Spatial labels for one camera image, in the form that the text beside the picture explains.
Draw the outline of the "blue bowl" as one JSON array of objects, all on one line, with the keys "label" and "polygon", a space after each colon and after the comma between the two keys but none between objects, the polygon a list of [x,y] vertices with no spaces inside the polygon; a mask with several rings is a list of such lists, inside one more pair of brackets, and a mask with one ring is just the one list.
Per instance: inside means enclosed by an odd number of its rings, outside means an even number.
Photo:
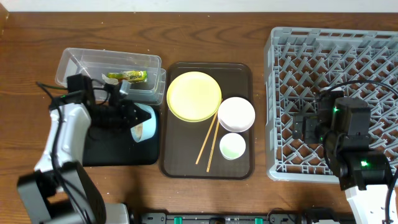
[{"label": "blue bowl", "polygon": [[143,133],[141,139],[134,139],[132,135],[132,138],[135,142],[142,142],[152,138],[155,135],[155,132],[157,130],[157,118],[155,111],[151,106],[143,105],[140,103],[135,103],[135,105],[139,106],[140,108],[144,109],[152,115],[151,119],[143,122]]}]

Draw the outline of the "white tissue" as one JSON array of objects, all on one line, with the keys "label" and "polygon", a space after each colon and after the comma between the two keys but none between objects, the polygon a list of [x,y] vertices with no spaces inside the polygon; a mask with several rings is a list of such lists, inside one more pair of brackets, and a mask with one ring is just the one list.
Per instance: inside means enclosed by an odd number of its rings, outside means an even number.
[{"label": "white tissue", "polygon": [[102,79],[105,83],[110,85],[117,85],[119,83],[119,80],[117,78],[109,78],[105,74],[102,74]]}]

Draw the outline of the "green orange snack wrapper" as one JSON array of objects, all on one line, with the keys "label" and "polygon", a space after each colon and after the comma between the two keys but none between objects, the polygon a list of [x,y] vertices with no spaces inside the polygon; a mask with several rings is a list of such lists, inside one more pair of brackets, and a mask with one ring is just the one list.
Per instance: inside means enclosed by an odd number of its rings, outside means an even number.
[{"label": "green orange snack wrapper", "polygon": [[109,78],[117,78],[119,82],[123,80],[128,81],[129,83],[141,83],[147,82],[147,72],[146,71],[123,71],[119,73],[108,73],[106,75]]}]

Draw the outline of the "yellow plate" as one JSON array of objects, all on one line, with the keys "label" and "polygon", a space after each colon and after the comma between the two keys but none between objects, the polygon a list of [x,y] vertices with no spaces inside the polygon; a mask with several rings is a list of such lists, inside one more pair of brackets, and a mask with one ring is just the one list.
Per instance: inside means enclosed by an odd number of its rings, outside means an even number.
[{"label": "yellow plate", "polygon": [[167,90],[167,106],[177,118],[200,122],[218,110],[222,93],[218,82],[203,72],[185,72],[177,76]]}]

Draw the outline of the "white cup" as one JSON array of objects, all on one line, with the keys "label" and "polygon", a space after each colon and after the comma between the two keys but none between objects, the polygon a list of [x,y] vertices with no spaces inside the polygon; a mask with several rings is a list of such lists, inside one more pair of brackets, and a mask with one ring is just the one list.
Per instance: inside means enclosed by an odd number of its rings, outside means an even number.
[{"label": "white cup", "polygon": [[246,142],[238,133],[228,133],[220,140],[221,155],[227,160],[241,157],[246,150]]}]

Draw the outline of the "pile of white rice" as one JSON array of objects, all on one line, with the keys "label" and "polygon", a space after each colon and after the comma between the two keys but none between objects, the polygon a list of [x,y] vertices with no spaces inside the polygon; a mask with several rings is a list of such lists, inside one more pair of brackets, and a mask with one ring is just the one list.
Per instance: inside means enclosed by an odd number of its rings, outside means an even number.
[{"label": "pile of white rice", "polygon": [[134,139],[140,140],[143,133],[143,124],[138,124],[132,128],[132,135]]}]

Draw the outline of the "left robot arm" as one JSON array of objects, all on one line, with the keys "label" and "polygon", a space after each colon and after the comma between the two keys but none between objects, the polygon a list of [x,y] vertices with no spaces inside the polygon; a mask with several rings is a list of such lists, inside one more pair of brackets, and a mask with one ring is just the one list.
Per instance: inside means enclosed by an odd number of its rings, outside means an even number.
[{"label": "left robot arm", "polygon": [[107,105],[96,103],[93,80],[67,78],[67,94],[52,96],[51,126],[44,152],[31,174],[19,177],[17,191],[32,223],[129,223],[127,206],[105,203],[83,168],[91,127],[128,134],[152,118],[151,106],[126,98],[130,84],[106,85]]}]

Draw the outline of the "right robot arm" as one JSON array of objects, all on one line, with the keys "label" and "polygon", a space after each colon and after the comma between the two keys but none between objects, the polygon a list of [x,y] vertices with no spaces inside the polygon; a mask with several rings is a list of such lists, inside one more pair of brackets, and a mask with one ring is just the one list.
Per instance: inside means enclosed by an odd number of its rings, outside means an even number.
[{"label": "right robot arm", "polygon": [[345,96],[341,88],[322,89],[316,102],[316,112],[293,115],[292,137],[322,145],[356,223],[397,223],[397,175],[386,155],[370,147],[368,103]]}]

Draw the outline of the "grey plastic dishwasher rack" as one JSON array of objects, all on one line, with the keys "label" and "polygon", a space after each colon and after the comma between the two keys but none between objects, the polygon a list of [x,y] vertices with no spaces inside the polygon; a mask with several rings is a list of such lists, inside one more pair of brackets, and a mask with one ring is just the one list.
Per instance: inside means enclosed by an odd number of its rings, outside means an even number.
[{"label": "grey plastic dishwasher rack", "polygon": [[321,145],[292,137],[293,115],[316,112],[316,94],[341,84],[371,109],[371,148],[397,169],[397,33],[275,27],[264,47],[266,167],[272,180],[335,184]]}]

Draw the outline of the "black plastic tray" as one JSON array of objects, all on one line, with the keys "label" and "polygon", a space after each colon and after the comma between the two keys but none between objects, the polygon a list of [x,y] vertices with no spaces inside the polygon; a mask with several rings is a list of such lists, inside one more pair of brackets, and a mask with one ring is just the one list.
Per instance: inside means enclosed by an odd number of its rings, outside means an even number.
[{"label": "black plastic tray", "polygon": [[154,164],[159,157],[159,107],[153,106],[156,130],[151,138],[135,142],[129,129],[114,130],[97,127],[88,129],[83,153],[83,165],[138,166]]}]

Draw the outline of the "clear plastic bin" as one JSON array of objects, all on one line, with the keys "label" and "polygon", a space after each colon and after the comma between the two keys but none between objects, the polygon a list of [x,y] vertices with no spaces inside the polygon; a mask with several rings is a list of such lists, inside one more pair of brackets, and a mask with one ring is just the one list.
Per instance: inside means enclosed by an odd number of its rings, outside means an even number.
[{"label": "clear plastic bin", "polygon": [[102,74],[146,71],[147,82],[132,83],[127,98],[145,105],[161,105],[166,82],[166,71],[161,68],[161,63],[157,55],[67,48],[60,59],[55,83],[66,87],[67,77],[79,73],[104,82]]}]

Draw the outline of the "left wooden chopstick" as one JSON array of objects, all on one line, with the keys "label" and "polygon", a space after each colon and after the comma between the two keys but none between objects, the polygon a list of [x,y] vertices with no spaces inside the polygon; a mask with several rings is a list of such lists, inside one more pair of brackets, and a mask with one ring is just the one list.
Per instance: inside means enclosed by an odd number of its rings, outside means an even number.
[{"label": "left wooden chopstick", "polygon": [[216,111],[216,113],[214,114],[213,119],[212,119],[211,124],[210,124],[210,127],[208,128],[208,131],[207,131],[206,136],[205,136],[205,138],[204,138],[203,144],[201,145],[200,151],[199,151],[198,156],[197,156],[197,159],[196,159],[196,161],[195,161],[195,164],[196,164],[196,165],[199,164],[199,161],[200,161],[200,159],[201,159],[201,156],[202,156],[202,154],[203,154],[203,151],[204,151],[204,149],[205,149],[205,146],[206,146],[206,144],[207,144],[207,142],[208,142],[208,138],[209,138],[210,133],[211,133],[211,131],[212,131],[212,129],[213,129],[213,126],[216,127],[217,120],[219,120],[219,119],[218,119],[218,111]]}]

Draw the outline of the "wooden chopstick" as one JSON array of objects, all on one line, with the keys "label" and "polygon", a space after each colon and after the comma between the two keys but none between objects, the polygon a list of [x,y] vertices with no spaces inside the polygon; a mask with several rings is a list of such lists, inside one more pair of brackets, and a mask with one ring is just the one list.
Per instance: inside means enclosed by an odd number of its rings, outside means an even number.
[{"label": "wooden chopstick", "polygon": [[209,156],[208,164],[207,164],[207,167],[206,167],[206,172],[207,173],[210,172],[211,162],[212,162],[212,158],[213,158],[213,154],[214,154],[214,150],[215,150],[215,144],[216,144],[216,139],[217,139],[217,135],[218,135],[219,126],[220,126],[220,121],[217,120],[215,133],[214,133],[213,141],[212,141],[212,145],[211,145],[210,156]]},{"label": "wooden chopstick", "polygon": [[202,154],[203,154],[203,151],[204,151],[204,149],[205,149],[205,146],[206,146],[206,144],[207,144],[207,142],[208,142],[208,138],[209,138],[210,133],[211,133],[211,131],[212,131],[212,129],[213,129],[213,126],[216,127],[217,120],[219,120],[219,119],[218,119],[218,111],[216,111],[216,113],[214,114],[213,119],[212,119],[211,124],[210,124],[210,127],[208,128],[208,131],[207,131],[206,136],[205,136],[205,138],[204,138],[203,144],[201,145],[200,151],[199,151],[198,156],[197,156],[197,159],[196,159],[196,161],[195,161],[195,164],[196,164],[196,165],[199,164],[199,161],[200,161],[200,159],[201,159],[201,156],[202,156]]}]

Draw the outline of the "right wooden chopstick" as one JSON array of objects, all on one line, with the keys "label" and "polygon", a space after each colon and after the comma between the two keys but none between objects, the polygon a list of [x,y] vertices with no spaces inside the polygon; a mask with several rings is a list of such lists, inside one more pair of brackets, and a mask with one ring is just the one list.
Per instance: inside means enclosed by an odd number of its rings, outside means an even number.
[{"label": "right wooden chopstick", "polygon": [[215,133],[214,133],[213,141],[212,141],[212,145],[211,145],[210,156],[209,156],[208,164],[207,164],[207,167],[206,167],[206,172],[207,173],[210,172],[211,162],[212,162],[212,158],[213,158],[213,154],[214,154],[214,150],[215,150],[215,144],[216,144],[216,139],[217,139],[217,135],[218,135],[219,126],[220,126],[220,121],[217,120]]}]

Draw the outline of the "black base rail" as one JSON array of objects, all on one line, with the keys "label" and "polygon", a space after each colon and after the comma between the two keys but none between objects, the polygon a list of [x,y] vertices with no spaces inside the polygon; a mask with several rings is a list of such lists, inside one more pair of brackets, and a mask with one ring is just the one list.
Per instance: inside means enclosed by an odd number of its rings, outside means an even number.
[{"label": "black base rail", "polygon": [[141,224],[352,224],[352,215],[339,215],[327,209],[307,210],[299,214],[283,212],[266,215],[167,215],[165,213],[145,213],[136,221]]}]

